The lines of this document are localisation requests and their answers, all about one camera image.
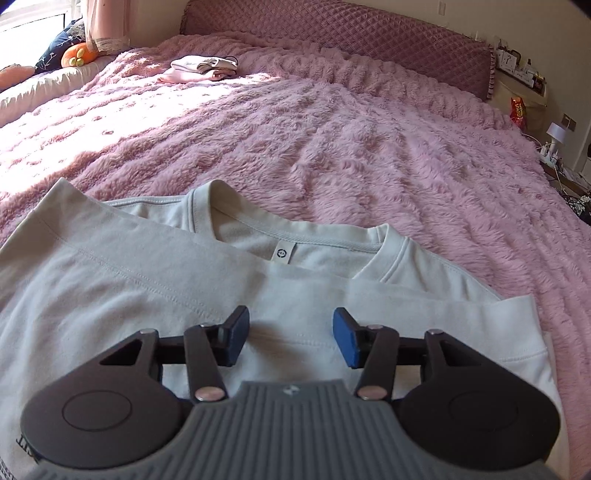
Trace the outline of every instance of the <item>neckline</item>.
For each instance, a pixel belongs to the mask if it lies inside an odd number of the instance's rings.
[[[382,281],[397,264],[400,253],[408,241],[387,223],[363,228],[354,225],[288,220],[253,204],[222,180],[212,180],[192,190],[189,196],[189,221],[192,231],[214,241],[220,240],[213,229],[212,209],[278,240],[341,247],[374,254],[349,280]]]

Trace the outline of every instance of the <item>red package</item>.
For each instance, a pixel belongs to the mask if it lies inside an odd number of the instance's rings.
[[[513,120],[513,123],[521,128],[522,131],[525,130],[527,119],[525,117],[525,103],[521,97],[511,98],[511,120]]]

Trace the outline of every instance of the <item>pink quilted headboard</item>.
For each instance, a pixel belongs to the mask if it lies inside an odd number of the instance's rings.
[[[494,85],[492,47],[443,27],[339,0],[190,0],[181,33],[248,32],[309,40],[394,61],[485,100]]]

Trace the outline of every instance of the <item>blanket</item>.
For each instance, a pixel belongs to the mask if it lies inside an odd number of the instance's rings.
[[[239,77],[155,80],[189,54],[233,55]],[[504,296],[533,294],[573,478],[591,468],[591,229],[533,144],[472,94],[313,43],[177,36],[0,129],[0,153],[0,242],[59,177],[99,200],[220,178],[291,220],[388,222]]]

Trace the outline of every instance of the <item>clothing tag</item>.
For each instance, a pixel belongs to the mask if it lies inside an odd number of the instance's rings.
[[[273,252],[271,261],[288,264],[290,262],[291,253],[293,252],[295,245],[296,244],[294,242],[279,240],[279,243]]]

